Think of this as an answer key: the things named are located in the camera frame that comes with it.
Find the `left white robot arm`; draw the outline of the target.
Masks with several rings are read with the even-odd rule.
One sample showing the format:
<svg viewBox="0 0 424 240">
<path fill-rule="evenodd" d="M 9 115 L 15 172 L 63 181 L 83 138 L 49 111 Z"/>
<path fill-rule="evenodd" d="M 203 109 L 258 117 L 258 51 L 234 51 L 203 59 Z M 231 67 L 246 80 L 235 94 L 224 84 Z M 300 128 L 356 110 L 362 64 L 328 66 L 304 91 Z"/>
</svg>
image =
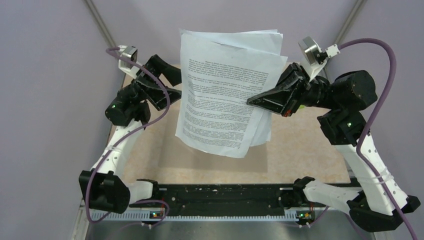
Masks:
<svg viewBox="0 0 424 240">
<path fill-rule="evenodd" d="M 83 170 L 78 182 L 89 209 L 123 213 L 129 205 L 142 200 L 154 207 L 160 202 L 157 181 L 138 179 L 126 184 L 122 181 L 125 165 L 136 140 L 150 123 L 153 106 L 157 111 L 180 100 L 182 92 L 166 86 L 166 93 L 151 76 L 137 66 L 119 68 L 133 80 L 122 89 L 105 110 L 106 118 L 115 126 L 107 147 L 91 170 Z"/>
</svg>

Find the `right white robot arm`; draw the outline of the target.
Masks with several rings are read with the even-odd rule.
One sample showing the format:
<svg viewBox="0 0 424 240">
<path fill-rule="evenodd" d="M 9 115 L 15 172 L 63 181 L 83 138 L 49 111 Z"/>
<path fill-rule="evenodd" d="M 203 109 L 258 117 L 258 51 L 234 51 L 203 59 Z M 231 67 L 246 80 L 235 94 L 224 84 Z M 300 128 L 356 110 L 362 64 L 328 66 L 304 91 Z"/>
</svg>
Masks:
<svg viewBox="0 0 424 240">
<path fill-rule="evenodd" d="M 297 63 L 290 64 L 276 86 L 250 97 L 247 104 L 290 117 L 300 106 L 327 109 L 317 118 L 329 143 L 341 153 L 355 174 L 360 190 L 323 183 L 305 176 L 294 181 L 292 190 L 281 193 L 282 208 L 304 207 L 310 203 L 337 209 L 361 229 L 393 231 L 402 214 L 419 206 L 416 196 L 405 194 L 383 163 L 362 115 L 378 99 L 372 76 L 365 70 L 340 75 L 330 82 L 322 76 L 309 77 Z"/>
</svg>

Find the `white printed paper stack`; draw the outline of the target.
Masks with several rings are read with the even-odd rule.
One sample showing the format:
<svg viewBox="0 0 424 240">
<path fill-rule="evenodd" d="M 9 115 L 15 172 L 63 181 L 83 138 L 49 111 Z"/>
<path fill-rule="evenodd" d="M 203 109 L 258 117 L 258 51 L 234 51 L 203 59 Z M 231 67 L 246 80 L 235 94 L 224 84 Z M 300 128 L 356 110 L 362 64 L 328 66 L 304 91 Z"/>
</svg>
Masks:
<svg viewBox="0 0 424 240">
<path fill-rule="evenodd" d="M 271 113 L 247 100 L 272 89 L 287 63 L 276 29 L 180 31 L 182 97 L 175 135 L 196 150 L 243 158 L 271 137 Z"/>
</svg>

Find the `brown paper folder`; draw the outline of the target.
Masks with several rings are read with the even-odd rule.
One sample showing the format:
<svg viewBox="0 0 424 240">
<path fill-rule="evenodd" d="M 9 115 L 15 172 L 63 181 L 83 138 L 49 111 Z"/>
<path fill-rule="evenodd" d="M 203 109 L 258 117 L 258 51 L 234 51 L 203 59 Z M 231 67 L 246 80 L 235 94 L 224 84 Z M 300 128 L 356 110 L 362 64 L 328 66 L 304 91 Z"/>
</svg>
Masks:
<svg viewBox="0 0 424 240">
<path fill-rule="evenodd" d="M 175 136 L 179 112 L 166 116 L 166 126 L 158 165 L 162 168 L 210 170 L 227 172 L 266 173 L 268 171 L 267 145 L 250 147 L 243 158 L 232 158 L 206 153 L 184 144 Z"/>
</svg>

